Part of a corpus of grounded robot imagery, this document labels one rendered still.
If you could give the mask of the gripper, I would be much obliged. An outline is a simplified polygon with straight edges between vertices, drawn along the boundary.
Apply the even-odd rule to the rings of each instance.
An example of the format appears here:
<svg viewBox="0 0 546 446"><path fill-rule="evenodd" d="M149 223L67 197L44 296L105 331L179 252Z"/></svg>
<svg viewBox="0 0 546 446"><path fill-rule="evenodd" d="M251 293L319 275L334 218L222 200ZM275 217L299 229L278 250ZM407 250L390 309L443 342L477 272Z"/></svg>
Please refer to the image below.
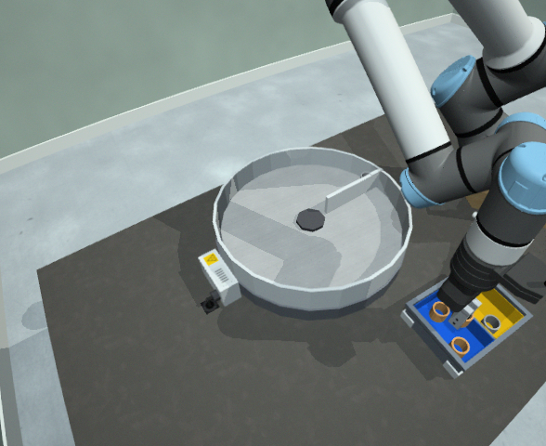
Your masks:
<svg viewBox="0 0 546 446"><path fill-rule="evenodd" d="M482 305L477 297L499 283L534 305L546 295L546 264L529 252L524 255L530 244L511 248L492 241L478 227L476 214L436 294L454 312L448 322L457 330Z"/></svg>

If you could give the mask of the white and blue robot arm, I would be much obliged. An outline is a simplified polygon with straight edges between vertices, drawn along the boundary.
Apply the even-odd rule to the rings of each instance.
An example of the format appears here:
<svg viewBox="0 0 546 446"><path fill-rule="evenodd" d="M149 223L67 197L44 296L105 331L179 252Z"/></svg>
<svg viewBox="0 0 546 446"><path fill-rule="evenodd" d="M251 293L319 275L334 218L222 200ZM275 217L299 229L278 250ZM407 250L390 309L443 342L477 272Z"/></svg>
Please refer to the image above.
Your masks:
<svg viewBox="0 0 546 446"><path fill-rule="evenodd" d="M505 246L530 244L546 224L546 120L509 116L501 106L546 87L546 22L518 0L449 0L482 44L482 58L447 67L432 99L386 0L325 2L408 165L399 178L405 200L421 209L489 190L476 214L481 231Z"/></svg>

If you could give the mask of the bronze bushing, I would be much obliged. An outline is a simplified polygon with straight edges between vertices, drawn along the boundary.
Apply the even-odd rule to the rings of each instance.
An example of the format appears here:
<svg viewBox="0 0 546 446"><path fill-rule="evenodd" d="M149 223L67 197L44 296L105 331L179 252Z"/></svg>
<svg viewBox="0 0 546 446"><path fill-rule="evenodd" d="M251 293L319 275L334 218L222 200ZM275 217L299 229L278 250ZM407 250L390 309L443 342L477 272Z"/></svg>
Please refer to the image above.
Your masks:
<svg viewBox="0 0 546 446"><path fill-rule="evenodd" d="M443 315L438 314L436 309L440 310ZM449 308L443 302L435 302L429 311L430 318L435 322L443 322L448 315Z"/></svg>
<svg viewBox="0 0 546 446"><path fill-rule="evenodd" d="M453 345L458 345L461 347L462 352L459 352ZM449 346L453 348L453 350L457 353L457 355L462 358L470 349L469 343L462 337L455 337L452 339L452 341L449 343Z"/></svg>
<svg viewBox="0 0 546 446"><path fill-rule="evenodd" d="M473 320L474 316L475 314L473 314L469 320L466 320L465 323L461 326L461 328L466 327Z"/></svg>

